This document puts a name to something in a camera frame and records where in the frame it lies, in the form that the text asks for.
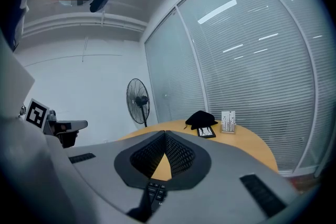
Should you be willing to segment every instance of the glass wall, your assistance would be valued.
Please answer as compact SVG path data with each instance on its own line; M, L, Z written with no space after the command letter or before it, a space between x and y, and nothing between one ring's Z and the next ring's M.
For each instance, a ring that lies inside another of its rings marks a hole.
M183 0L178 10L146 42L159 121L187 119L201 107L216 119L234 110L236 123L270 147L280 173L318 165L336 101L334 39L319 0ZM167 108L160 87L186 72L183 90L165 86L178 100Z
M146 42L159 122L188 119L205 110L201 83L188 36L173 11Z
M306 36L316 71L316 118L312 139L300 167L319 164L329 144L335 106L335 49L333 33L321 0L283 0Z
M278 168L294 169L310 133L314 83L305 42L281 2L185 0L179 9L209 112L220 119L236 111L236 123L268 144Z

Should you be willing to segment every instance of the white box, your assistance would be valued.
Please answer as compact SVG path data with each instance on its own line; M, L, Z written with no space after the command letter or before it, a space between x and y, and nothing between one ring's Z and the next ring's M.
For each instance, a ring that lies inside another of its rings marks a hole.
M235 133L236 111L222 111L222 133Z

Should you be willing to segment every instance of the curved desk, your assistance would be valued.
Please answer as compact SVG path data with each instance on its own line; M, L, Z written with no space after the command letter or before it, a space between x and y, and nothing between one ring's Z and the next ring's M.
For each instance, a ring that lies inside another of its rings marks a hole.
M246 129L239 125L236 125L235 134L221 133L221 127L220 127L221 123L220 121L217 122L218 124L211 126L211 128L214 130L216 134L216 137L207 139L240 148L241 150L245 151L255 159L259 160L260 162L271 168L272 170L278 172L277 162L273 156L272 151L258 135L256 135L249 129ZM161 130L170 130L197 135L197 130L191 130L190 125L188 125L186 129L184 128L185 128L185 120L163 122L130 133L122 137L120 140L138 136L148 132L161 131ZM163 156L152 178L159 180L169 180L172 178L170 165L165 155Z

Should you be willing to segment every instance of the fan grille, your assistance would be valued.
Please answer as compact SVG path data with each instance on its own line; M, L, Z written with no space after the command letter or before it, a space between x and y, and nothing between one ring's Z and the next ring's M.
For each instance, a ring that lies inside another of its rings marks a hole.
M148 100L147 103L143 105L143 112L145 118L143 118L142 116L140 106L138 106L138 104L135 101L137 97L142 98L143 100L147 98ZM141 80L132 79L130 81L130 83L127 86L126 101L128 111L130 112L132 119L134 119L139 124L144 123L144 121L146 121L149 116L150 100L147 89Z

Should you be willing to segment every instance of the black vent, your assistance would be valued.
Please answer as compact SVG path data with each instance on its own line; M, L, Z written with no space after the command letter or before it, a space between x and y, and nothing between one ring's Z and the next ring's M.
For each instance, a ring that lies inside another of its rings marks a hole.
M146 177L151 178L165 152L164 133L131 155L131 164Z
M166 155L170 164L172 177L188 170L195 158L194 152L179 141L166 136Z
M243 176L240 181L268 217L276 215L286 207L256 175Z
M71 161L71 163L79 163L79 162L86 161L87 159L92 159L94 157L95 157L94 154L86 153L86 154L82 154L82 155L78 155L74 157L69 157L69 160Z

